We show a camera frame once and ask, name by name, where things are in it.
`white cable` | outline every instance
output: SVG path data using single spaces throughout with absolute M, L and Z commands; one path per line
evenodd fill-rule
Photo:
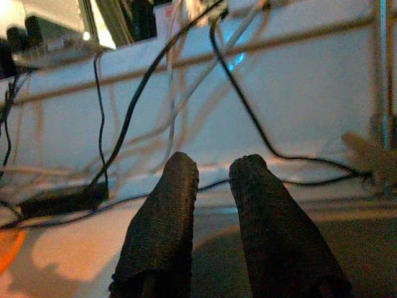
M 177 3 L 175 3 L 174 7 L 172 8 L 171 20 L 170 20 L 170 24 L 168 27 L 167 43 L 172 38 L 172 31 L 174 30 L 175 18 L 178 13 L 178 10 L 182 7 L 182 4 L 183 4 L 183 1 L 178 0 Z M 175 59 L 174 47 L 171 47 L 166 58 L 167 58 L 167 72 L 168 72 L 169 113 L 170 113 L 170 115 L 173 115 L 174 109 L 175 109 L 175 88 L 174 88 L 174 83 L 173 83 L 173 80 L 174 80 L 173 65 L 174 65 L 174 59 Z M 175 118 L 169 127 L 168 146 L 167 146 L 164 158 L 163 158 L 162 162 L 160 162 L 159 165 L 157 165 L 155 168 L 153 168 L 151 170 L 152 174 L 157 172 L 159 169 L 163 168 L 163 166 L 167 163 L 169 155 L 171 154 L 172 146 L 174 144 L 174 134 L 175 134 Z
M 259 0 L 249 11 L 248 15 L 245 17 L 245 19 L 242 21 L 241 25 L 234 31 L 233 35 L 230 37 L 228 43 L 225 45 L 224 48 L 222 48 L 221 52 L 225 54 L 228 52 L 230 49 L 234 47 L 240 36 L 244 33 L 244 31 L 247 29 L 249 24 L 254 20 L 255 16 L 259 13 L 262 12 L 262 8 L 266 4 L 267 0 Z M 190 97 L 193 95 L 194 91 L 197 89 L 197 87 L 203 82 L 203 80 L 208 76 L 208 74 L 216 67 L 216 64 L 218 63 L 218 60 L 215 58 L 212 60 L 211 64 L 208 66 L 208 68 L 203 71 L 200 76 L 193 82 L 193 84 L 189 87 L 189 89 L 182 95 L 182 98 L 178 104 L 178 106 L 175 108 L 174 113 L 170 115 L 164 124 L 160 125 L 159 127 L 150 130 L 149 132 L 146 132 L 136 138 L 127 140 L 124 142 L 124 146 L 126 145 L 134 145 L 136 143 L 151 139 L 153 137 L 157 137 L 158 135 L 161 135 L 164 131 L 167 130 L 167 128 L 174 122 L 175 118 L 179 115 L 179 113 L 182 111 L 182 109 L 186 106 L 188 103 Z M 111 154 L 113 151 L 113 148 L 106 150 L 104 153 L 106 155 Z M 115 160 L 121 159 L 121 155 L 116 157 Z M 85 168 L 91 167 L 93 164 L 97 163 L 99 161 L 98 158 L 95 158 L 92 160 L 90 163 L 87 164 Z
M 249 14 L 247 17 L 243 20 L 242 24 L 236 29 L 234 34 L 230 37 L 228 43 L 225 45 L 225 47 L 222 49 L 222 53 L 226 53 L 229 51 L 237 42 L 237 40 L 240 38 L 240 36 L 244 33 L 244 31 L 247 29 L 248 25 L 253 21 L 255 18 L 256 14 L 262 11 L 263 6 L 266 4 L 267 0 L 259 0 L 254 7 L 250 10 Z M 156 137 L 160 134 L 162 134 L 172 123 L 175 121 L 175 118 L 179 115 L 181 110 L 185 107 L 185 105 L 188 103 L 191 95 L 194 93 L 194 91 L 197 89 L 197 87 L 203 82 L 203 80 L 207 77 L 207 75 L 214 69 L 214 67 L 217 64 L 217 60 L 214 59 L 211 64 L 208 66 L 208 68 L 203 71 L 203 73 L 194 81 L 194 83 L 190 86 L 190 88 L 183 94 L 179 104 L 175 108 L 174 112 L 172 115 L 170 115 L 167 120 L 165 121 L 164 124 L 160 125 L 159 127 L 150 130 L 149 132 L 146 132 L 139 137 L 130 139 L 125 142 L 126 145 L 133 145 L 138 142 Z M 107 150 L 106 153 L 109 154 L 111 153 L 112 150 Z M 116 159 L 123 159 L 130 156 L 128 153 L 127 154 L 120 154 Z M 87 168 L 90 168 L 96 161 L 90 162 Z M 39 167 L 34 167 L 34 166 L 20 166 L 20 167 L 15 167 L 15 168 L 3 168 L 1 171 L 15 171 L 17 173 L 38 173 L 38 174 L 43 174 L 43 175 L 48 175 L 48 176 L 89 176 L 90 173 L 85 173 L 85 172 L 72 172 L 70 170 L 60 170 L 60 169 L 46 169 L 46 168 L 39 168 Z
M 65 169 L 47 169 L 38 166 L 3 166 L 0 171 L 6 173 L 42 174 L 46 176 L 70 176 L 73 172 Z

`wire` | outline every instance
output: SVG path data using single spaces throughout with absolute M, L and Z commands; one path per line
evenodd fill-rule
M 118 137 L 117 143 L 113 149 L 113 152 L 105 165 L 102 167 L 102 169 L 97 173 L 97 175 L 94 177 L 94 179 L 91 181 L 89 187 L 92 187 L 96 182 L 98 182 L 99 178 L 105 173 L 105 171 L 109 168 L 109 166 L 113 163 L 114 159 L 116 159 L 122 145 L 125 139 L 125 136 L 128 132 L 128 128 L 130 126 L 130 122 L 132 119 L 132 114 L 135 110 L 136 103 L 138 102 L 146 84 L 148 83 L 150 76 L 152 75 L 153 71 L 156 69 L 160 61 L 163 59 L 164 55 L 171 49 L 171 47 L 178 41 L 178 39 L 184 35 L 186 32 L 188 32 L 202 17 L 204 17 L 206 14 L 208 14 L 212 9 L 216 8 L 221 2 L 224 0 L 218 0 L 214 4 L 212 4 L 210 7 L 208 7 L 205 11 L 203 11 L 198 17 L 196 17 L 193 21 L 191 21 L 189 24 L 187 24 L 185 27 L 183 27 L 177 34 L 173 36 L 173 38 L 167 43 L 167 45 L 161 50 L 160 54 L 154 59 L 152 62 L 151 66 L 148 68 L 146 73 L 143 75 L 143 78 L 141 80 L 141 83 L 139 84 L 137 90 L 135 91 L 134 96 L 132 97 L 130 104 L 128 105 L 127 113 L 124 118 L 124 123 L 122 126 L 122 130 L 120 132 L 120 135 Z
M 220 180 L 220 181 L 211 183 L 209 185 L 206 185 L 204 187 L 201 187 L 201 188 L 198 189 L 198 192 L 199 193 L 203 193 L 203 192 L 206 192 L 206 191 L 209 191 L 209 190 L 213 189 L 214 187 L 218 187 L 218 186 L 220 186 L 222 184 L 226 184 L 226 183 L 229 183 L 229 179 Z M 92 217 L 92 216 L 95 216 L 95 215 L 97 215 L 99 213 L 102 213 L 102 212 L 108 211 L 110 209 L 113 209 L 114 207 L 116 207 L 118 205 L 121 205 L 121 204 L 124 204 L 124 203 L 127 203 L 127 202 L 131 202 L 131 201 L 136 201 L 136 200 L 139 200 L 139 199 L 144 199 L 144 198 L 146 198 L 148 196 L 149 196 L 149 194 L 140 194 L 138 196 L 133 196 L 133 197 L 130 197 L 128 199 L 123 199 L 123 200 L 111 203 L 109 205 L 103 206 L 101 208 L 98 208 L 98 209 L 95 209 L 95 210 L 91 210 L 88 214 L 84 214 L 82 216 L 75 217 L 75 218 L 69 219 L 69 220 L 64 220 L 64 221 L 35 223 L 35 224 L 32 224 L 32 225 L 18 225 L 21 222 L 23 222 L 23 219 L 22 220 L 18 219 L 18 220 L 15 220 L 15 221 L 11 222 L 11 223 L 7 223 L 7 224 L 1 226 L 0 227 L 0 231 L 2 231 L 2 230 L 11 230 L 13 228 L 18 228 L 18 229 L 24 230 L 24 229 L 28 229 L 28 228 L 60 227 L 60 226 L 66 225 L 66 224 L 71 224 L 73 222 L 79 222 L 81 220 L 88 219 L 89 217 Z
M 266 5 L 267 0 L 258 0 L 258 2 L 253 5 L 253 8 L 249 11 L 248 15 L 244 18 L 242 21 L 241 25 L 234 31 L 232 36 L 229 38 L 228 43 L 225 45 L 225 48 L 222 49 L 222 52 L 225 53 L 232 49 L 240 36 L 245 32 L 247 29 L 248 25 L 254 20 L 255 16 L 263 11 L 264 6 Z M 194 91 L 197 89 L 197 87 L 203 82 L 203 80 L 208 76 L 208 74 L 216 67 L 218 64 L 218 60 L 214 59 L 212 62 L 208 65 L 207 69 L 204 70 L 198 77 L 197 79 L 190 85 L 189 89 L 182 95 L 180 103 L 177 105 L 175 108 L 175 111 L 172 116 L 168 117 L 166 121 L 164 122 L 163 125 L 160 125 L 159 127 L 150 130 L 149 132 L 146 132 L 136 138 L 127 140 L 125 142 L 126 145 L 133 145 L 138 142 L 142 142 L 144 140 L 156 137 L 160 134 L 162 134 L 164 131 L 167 130 L 167 128 L 172 124 L 174 119 L 179 115 L 179 113 L 182 111 L 182 109 L 187 105 L 189 102 L 190 97 L 193 95 Z
M 225 71 L 228 79 L 230 80 L 230 83 L 233 85 L 235 91 L 237 92 L 240 101 L 242 102 L 242 104 L 245 107 L 246 112 L 248 113 L 250 119 L 252 120 L 253 124 L 255 125 L 256 130 L 258 131 L 259 135 L 261 136 L 262 141 L 265 143 L 265 145 L 267 146 L 267 148 L 270 150 L 271 153 L 273 153 L 276 157 L 281 158 L 283 160 L 305 160 L 305 161 L 312 161 L 315 163 L 322 163 L 322 164 L 326 164 L 344 171 L 348 171 L 350 172 L 350 174 L 345 175 L 345 176 L 341 176 L 338 178 L 334 178 L 334 179 L 329 179 L 329 180 L 324 180 L 324 181 L 318 181 L 318 182 L 308 182 L 308 183 L 299 183 L 299 182 L 294 182 L 294 181 L 284 181 L 285 183 L 290 183 L 290 184 L 294 184 L 294 185 L 302 185 L 302 186 L 319 186 L 319 185 L 327 185 L 330 183 L 336 183 L 342 180 L 346 180 L 346 179 L 351 179 L 351 178 L 359 178 L 359 177 L 367 177 L 370 176 L 371 173 L 370 172 L 365 172 L 365 173 L 361 173 L 359 171 L 357 171 L 356 169 L 353 169 L 349 166 L 346 165 L 342 165 L 340 163 L 337 163 L 335 161 L 331 161 L 331 160 L 326 160 L 324 158 L 311 158 L 308 156 L 287 156 L 284 155 L 282 153 L 279 153 L 271 144 L 269 138 L 267 137 L 264 129 L 262 128 L 262 125 L 259 123 L 258 118 L 256 117 L 255 113 L 253 112 L 251 106 L 249 105 L 246 96 L 244 95 L 243 91 L 241 90 L 241 88 L 239 87 L 236 79 L 234 78 L 233 74 L 231 73 L 231 71 L 229 70 L 225 60 L 223 59 L 223 56 L 221 54 L 221 51 L 218 48 L 218 45 L 216 44 L 216 40 L 215 40 L 215 29 L 216 29 L 216 24 L 218 22 L 218 19 L 216 21 L 214 21 L 211 25 L 210 28 L 210 40 L 211 40 L 211 44 L 213 47 L 213 51 L 216 55 L 216 57 L 218 58 L 219 62 L 222 65 L 223 70 Z
M 177 0 L 174 7 L 172 8 L 171 12 L 171 20 L 168 28 L 168 38 L 167 41 L 169 42 L 172 38 L 172 31 L 174 30 L 174 23 L 176 14 L 178 13 L 178 9 L 182 7 L 183 1 Z M 175 110 L 175 91 L 174 91 L 174 50 L 170 48 L 169 53 L 167 54 L 167 72 L 168 72 L 168 102 L 169 102 L 169 113 L 172 115 Z M 169 126 L 169 135 L 168 135 L 168 145 L 166 149 L 166 153 L 164 154 L 163 160 L 157 165 L 155 168 L 151 170 L 152 173 L 157 172 L 161 169 L 166 163 L 169 158 L 169 155 L 172 151 L 172 146 L 174 144 L 174 134 L 175 134 L 175 118 L 173 119 L 171 125 Z
M 14 102 L 15 96 L 17 95 L 17 93 L 20 89 L 20 88 L 16 88 L 18 79 L 19 79 L 19 76 L 16 75 L 14 77 L 14 82 L 8 84 L 8 90 L 6 91 L 5 98 L 4 98 L 4 107 L 3 107 L 2 111 L 1 111 L 1 115 L 0 115 L 0 129 L 1 129 L 1 124 L 4 122 L 4 130 L 6 131 L 6 138 L 7 138 L 7 152 L 4 157 L 2 166 L 7 165 L 8 159 L 11 154 L 12 144 L 11 144 L 10 134 L 8 131 L 7 119 L 8 119 L 8 115 L 11 111 L 11 107 Z M 3 177 L 3 175 L 4 175 L 4 172 L 1 171 L 0 179 Z
M 101 117 L 100 128 L 99 128 L 99 137 L 98 137 L 98 148 L 99 148 L 99 155 L 102 160 L 102 170 L 104 170 L 104 174 L 105 174 L 105 185 L 106 185 L 106 188 L 109 188 L 109 177 L 107 175 L 107 168 L 105 168 L 105 156 L 104 156 L 104 152 L 102 150 L 102 135 L 104 133 L 104 126 L 105 126 L 105 112 L 104 112 L 104 104 L 102 102 L 102 94 L 100 91 L 98 69 L 97 69 L 97 61 L 101 55 L 102 55 L 102 53 L 98 53 L 95 56 L 93 65 L 94 65 L 95 84 L 97 86 L 98 102 L 99 102 L 100 117 Z

